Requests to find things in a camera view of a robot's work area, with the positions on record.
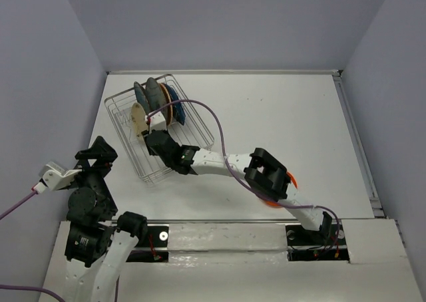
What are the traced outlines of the cream floral round plate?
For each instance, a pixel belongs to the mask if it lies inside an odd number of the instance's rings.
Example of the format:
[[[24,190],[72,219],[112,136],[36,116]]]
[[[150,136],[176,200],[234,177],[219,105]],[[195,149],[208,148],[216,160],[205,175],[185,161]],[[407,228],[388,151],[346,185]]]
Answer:
[[[145,110],[138,102],[135,102],[131,107],[130,119],[132,121],[135,136],[139,140],[144,140],[144,135],[149,133],[149,125],[146,123]]]

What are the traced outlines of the dark blue leaf-shaped plate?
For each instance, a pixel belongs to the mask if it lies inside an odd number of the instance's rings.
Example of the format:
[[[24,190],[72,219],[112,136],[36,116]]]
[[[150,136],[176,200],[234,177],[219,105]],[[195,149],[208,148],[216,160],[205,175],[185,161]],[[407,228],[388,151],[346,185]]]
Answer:
[[[177,93],[176,93],[176,91],[171,86],[169,86],[166,83],[164,83],[164,86],[166,87],[166,89],[167,89],[167,91],[168,91],[168,93],[169,93],[169,95],[171,97],[171,100],[173,102],[177,101],[177,100],[180,100],[179,97],[178,97],[178,95],[177,95]],[[177,102],[176,104],[173,104],[172,105],[172,111],[173,111],[173,117],[174,117],[174,119],[179,124],[181,124],[181,125],[184,126],[185,122],[186,122],[186,114],[185,114],[185,111],[183,109],[182,103],[181,102]]]

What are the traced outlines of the woven bamboo round plate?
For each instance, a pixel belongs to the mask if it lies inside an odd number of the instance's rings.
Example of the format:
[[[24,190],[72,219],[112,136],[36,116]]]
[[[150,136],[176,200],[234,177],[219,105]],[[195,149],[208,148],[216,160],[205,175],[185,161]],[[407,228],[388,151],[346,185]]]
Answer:
[[[172,99],[171,99],[169,91],[167,90],[165,85],[163,83],[160,83],[160,87],[161,87],[163,95],[166,99],[166,104],[171,103]],[[170,126],[171,123],[172,123],[172,120],[173,120],[173,108],[172,108],[172,105],[168,105],[166,107],[166,125]]]

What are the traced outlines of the grey deer pattern plate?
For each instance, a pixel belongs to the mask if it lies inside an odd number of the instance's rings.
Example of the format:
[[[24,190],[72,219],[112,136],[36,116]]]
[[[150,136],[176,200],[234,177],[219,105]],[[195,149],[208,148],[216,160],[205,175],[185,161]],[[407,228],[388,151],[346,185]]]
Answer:
[[[145,84],[145,95],[150,105],[151,111],[158,110],[167,104],[166,97],[159,83],[152,77],[148,78]]]

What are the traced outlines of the teal round ceramic plate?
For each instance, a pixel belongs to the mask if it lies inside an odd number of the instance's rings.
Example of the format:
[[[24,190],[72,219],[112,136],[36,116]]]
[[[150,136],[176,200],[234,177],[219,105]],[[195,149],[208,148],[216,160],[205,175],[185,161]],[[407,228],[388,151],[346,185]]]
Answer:
[[[145,113],[149,114],[151,112],[151,107],[149,105],[149,101],[146,99],[143,87],[139,82],[135,81],[133,89],[137,103],[139,103],[143,107]]]

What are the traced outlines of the orange round plate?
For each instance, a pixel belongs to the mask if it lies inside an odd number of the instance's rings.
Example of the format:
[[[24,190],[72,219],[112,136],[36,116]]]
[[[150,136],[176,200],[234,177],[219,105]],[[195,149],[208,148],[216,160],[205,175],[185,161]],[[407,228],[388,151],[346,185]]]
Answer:
[[[297,183],[296,179],[294,178],[294,175],[293,175],[291,172],[289,172],[289,171],[287,171],[287,175],[288,175],[288,177],[290,178],[290,182],[291,182],[291,184],[292,184],[295,188],[298,188],[298,183]],[[280,205],[279,205],[279,204],[277,204],[277,203],[275,203],[275,202],[272,202],[272,201],[262,200],[262,202],[263,202],[265,205],[267,205],[268,207],[270,207],[270,208],[279,208],[279,207],[280,207]]]

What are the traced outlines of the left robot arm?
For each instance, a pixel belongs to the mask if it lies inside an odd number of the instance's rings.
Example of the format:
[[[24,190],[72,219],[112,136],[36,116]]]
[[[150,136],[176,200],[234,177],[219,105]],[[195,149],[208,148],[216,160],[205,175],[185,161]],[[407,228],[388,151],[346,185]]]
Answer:
[[[119,215],[105,182],[118,154],[102,136],[76,153],[77,171],[66,185],[70,223],[65,246],[65,301],[108,301],[131,251],[146,241],[147,218],[133,212]]]

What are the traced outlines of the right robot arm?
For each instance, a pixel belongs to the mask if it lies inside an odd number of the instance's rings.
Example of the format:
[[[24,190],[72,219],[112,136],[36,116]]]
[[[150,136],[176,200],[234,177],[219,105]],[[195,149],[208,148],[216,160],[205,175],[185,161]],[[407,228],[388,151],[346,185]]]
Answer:
[[[220,154],[180,145],[166,130],[154,130],[144,136],[144,141],[151,155],[158,156],[166,167],[179,174],[233,177],[265,204],[287,209],[311,242],[337,240],[339,230],[333,230],[339,227],[333,224],[335,214],[305,199],[294,176],[263,148],[250,154]]]

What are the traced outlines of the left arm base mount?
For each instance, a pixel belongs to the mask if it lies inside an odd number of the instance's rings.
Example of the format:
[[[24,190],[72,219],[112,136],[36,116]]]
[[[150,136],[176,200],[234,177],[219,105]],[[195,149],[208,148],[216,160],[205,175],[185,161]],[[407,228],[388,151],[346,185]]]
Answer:
[[[143,240],[127,257],[127,263],[166,263],[168,262],[169,225],[149,224]]]

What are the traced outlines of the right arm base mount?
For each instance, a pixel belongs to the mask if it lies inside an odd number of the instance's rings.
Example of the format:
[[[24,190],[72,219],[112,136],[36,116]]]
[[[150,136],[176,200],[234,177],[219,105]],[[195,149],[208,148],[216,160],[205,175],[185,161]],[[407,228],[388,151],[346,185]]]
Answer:
[[[349,252],[343,226],[332,225],[331,237],[324,240],[317,233],[305,230],[301,225],[286,226],[289,261],[349,261]]]

